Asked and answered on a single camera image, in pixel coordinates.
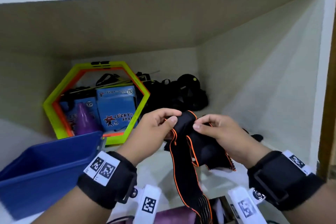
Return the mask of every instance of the person's left hand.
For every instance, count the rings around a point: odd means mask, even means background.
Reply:
[[[169,108],[146,113],[117,153],[137,166],[160,148],[163,139],[175,126],[177,116],[180,115],[182,115],[181,111]]]

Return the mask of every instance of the black fabric with orange edging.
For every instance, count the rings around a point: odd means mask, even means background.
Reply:
[[[208,198],[199,187],[194,166],[236,169],[231,158],[214,138],[193,129],[195,120],[193,112],[183,112],[172,129],[173,139],[165,149],[171,153],[175,185],[183,203],[196,213],[199,223],[208,224],[212,223],[212,210]]]

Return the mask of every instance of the brown wooden edge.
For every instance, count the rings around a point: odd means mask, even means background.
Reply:
[[[328,170],[332,155],[336,124],[336,14],[331,42],[327,88],[325,90],[320,147],[318,159],[320,166],[317,174],[324,180],[328,177]]]

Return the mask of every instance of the hexagonal agility ring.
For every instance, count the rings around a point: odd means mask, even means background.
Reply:
[[[132,80],[134,85],[141,91],[143,98],[139,103],[130,123],[124,132],[121,133],[108,133],[104,134],[107,137],[106,145],[121,144],[124,143],[131,133],[136,121],[138,120],[142,109],[144,108],[148,98],[149,91],[139,80],[139,78],[133,73],[129,66],[124,61],[102,61],[102,62],[91,62],[76,64],[69,71],[69,73],[63,78],[61,83],[53,90],[53,92],[48,96],[48,98],[43,103],[44,111],[46,112],[50,123],[55,131],[57,139],[62,139],[66,137],[74,136],[70,124],[68,123],[64,112],[59,104],[59,99],[61,95],[71,89],[78,80],[87,72],[91,71],[109,71],[109,70],[123,70]]]

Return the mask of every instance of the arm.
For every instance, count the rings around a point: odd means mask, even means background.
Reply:
[[[210,122],[213,127],[203,123]],[[228,116],[210,114],[195,121],[194,129],[214,137],[235,161],[247,169],[253,167],[271,150],[255,141]],[[291,224],[336,223],[336,192],[327,184],[297,208],[283,212]]]
[[[117,152],[137,166],[160,148],[163,139],[176,124],[176,116],[181,114],[178,110],[168,108],[145,114]],[[92,201],[76,186],[33,224],[104,224],[111,212],[112,209],[105,209]]]

